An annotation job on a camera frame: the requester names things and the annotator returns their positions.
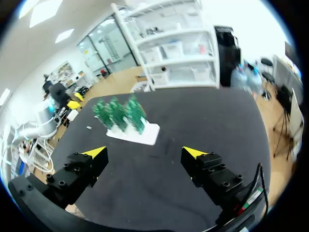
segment wooden floor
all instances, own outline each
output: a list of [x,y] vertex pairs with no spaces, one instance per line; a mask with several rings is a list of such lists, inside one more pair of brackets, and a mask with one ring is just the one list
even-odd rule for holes
[[[131,88],[136,83],[135,76],[139,75],[140,72],[141,68],[135,67],[114,73],[107,79],[100,80],[88,91],[82,105],[85,105],[93,97],[129,93]],[[272,96],[275,96],[271,86],[269,86],[268,90]],[[270,101],[265,101],[262,97],[258,97],[256,103],[261,112],[265,128],[267,130],[270,148],[271,180],[268,197],[269,205],[272,206],[282,193],[282,190],[285,188],[291,177],[292,159],[286,161],[286,153],[278,155],[275,159],[273,158],[273,153],[276,149],[279,134],[277,132],[273,132],[272,128],[283,111],[281,105],[275,98],[272,98]],[[65,127],[61,126],[55,137],[57,139],[61,138],[64,132]],[[42,174],[39,176],[42,181],[45,180],[45,177]],[[76,213],[76,209],[72,206],[68,207],[67,211]]]
[[[272,96],[275,96],[274,90],[272,86],[269,86],[268,91]],[[257,106],[261,112],[262,119],[265,124],[265,128],[268,136],[268,143],[270,149],[270,163],[271,163],[271,176],[270,176],[270,186],[269,186],[269,205],[274,205],[282,191],[284,190],[287,182],[291,177],[292,170],[292,158],[289,157],[289,160],[286,161],[287,156],[287,148],[284,149],[284,152],[277,155],[273,158],[273,154],[275,152],[277,142],[279,139],[279,133],[277,131],[273,131],[273,126],[277,122],[278,118],[280,118],[283,108],[273,97],[270,101],[265,101],[261,96],[258,97]],[[278,130],[281,129],[281,123],[277,126]],[[279,144],[280,147],[284,147],[287,145],[288,141],[281,139]]]

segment tripod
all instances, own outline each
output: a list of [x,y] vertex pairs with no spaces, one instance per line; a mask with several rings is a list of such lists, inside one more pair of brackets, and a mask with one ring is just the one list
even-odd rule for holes
[[[278,121],[276,122],[276,124],[274,125],[274,127],[273,127],[272,130],[275,131],[277,124],[280,122],[280,120],[281,120],[282,118],[283,118],[283,121],[282,121],[280,136],[279,136],[279,140],[278,140],[278,143],[277,143],[276,150],[275,150],[275,152],[274,152],[274,157],[276,157],[277,154],[281,153],[281,152],[284,150],[284,148],[286,148],[286,146],[284,146],[283,148],[281,148],[281,149],[277,152],[277,149],[278,149],[279,143],[280,143],[280,139],[281,139],[281,136],[282,136],[283,125],[284,125],[284,124],[285,124],[285,136],[287,136],[287,126],[286,126],[286,122],[287,122],[287,120],[289,120],[289,122],[290,122],[290,117],[289,117],[289,115],[288,115],[288,113],[287,113],[286,110],[283,111],[282,115],[280,116],[280,118],[278,119]],[[288,154],[287,154],[286,160],[289,159],[289,155],[290,155],[290,153],[291,153],[291,151],[292,151],[292,149],[293,149],[294,137],[295,137],[295,135],[298,134],[299,130],[300,130],[302,127],[303,127],[303,122],[301,122],[301,124],[299,125],[299,128],[297,129],[297,131],[296,131],[293,135],[289,135],[290,140],[289,140]]]
[[[287,111],[286,111],[285,109],[283,110],[283,113],[281,114],[281,116],[280,116],[279,119],[277,120],[276,124],[274,125],[274,127],[273,127],[273,129],[272,129],[273,131],[276,130],[276,126],[279,124],[279,122],[281,121],[282,118],[283,118],[283,121],[282,121],[280,136],[279,136],[279,140],[278,140],[278,143],[277,143],[276,150],[275,150],[275,152],[274,152],[274,157],[276,157],[276,154],[281,153],[281,152],[283,151],[283,149],[285,148],[285,147],[283,147],[282,149],[280,149],[280,150],[277,152],[277,149],[278,149],[278,147],[279,147],[279,143],[280,143],[280,140],[281,140],[282,132],[283,132],[283,125],[285,124],[285,136],[287,136],[287,126],[286,126],[286,122],[287,122],[287,120],[290,121],[289,115],[288,115],[288,113],[287,113]],[[291,151],[291,149],[292,149],[290,143],[291,143],[291,141],[289,142],[289,149],[288,149],[288,155],[287,155],[286,160],[288,160],[289,153],[290,153],[290,151]]]

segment black table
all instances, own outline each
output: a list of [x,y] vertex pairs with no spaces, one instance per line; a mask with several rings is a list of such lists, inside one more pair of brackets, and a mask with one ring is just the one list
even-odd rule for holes
[[[91,99],[58,142],[52,159],[56,171],[66,157],[107,146],[109,164],[93,188],[76,202],[92,222],[106,226],[178,232],[199,232],[215,225],[221,208],[201,188],[195,188],[180,164],[181,149],[188,146],[214,151],[234,173],[253,180],[258,162],[270,181],[267,134],[252,96],[238,89],[179,88],[136,93],[148,121],[160,132],[154,146],[106,136],[94,118]],[[102,97],[109,102],[112,96]],[[117,95],[125,102],[129,94]],[[262,201],[256,210],[260,218]]]

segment white holder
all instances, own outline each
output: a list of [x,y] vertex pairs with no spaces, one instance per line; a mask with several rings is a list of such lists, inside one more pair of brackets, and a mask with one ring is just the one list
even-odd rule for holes
[[115,139],[122,139],[134,143],[146,144],[151,146],[155,145],[156,139],[160,131],[159,125],[149,123],[143,118],[141,120],[145,125],[142,134],[139,134],[131,124],[128,124],[124,132],[122,132],[116,125],[113,125],[111,130],[107,130],[106,135]]

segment glass door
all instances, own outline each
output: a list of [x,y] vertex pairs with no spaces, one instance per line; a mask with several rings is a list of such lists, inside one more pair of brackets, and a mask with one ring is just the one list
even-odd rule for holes
[[86,65],[95,75],[100,74],[101,70],[108,72],[104,62],[98,54],[98,51],[88,37],[85,37],[77,47],[85,58]]
[[99,24],[89,38],[111,73],[137,66],[113,16]]

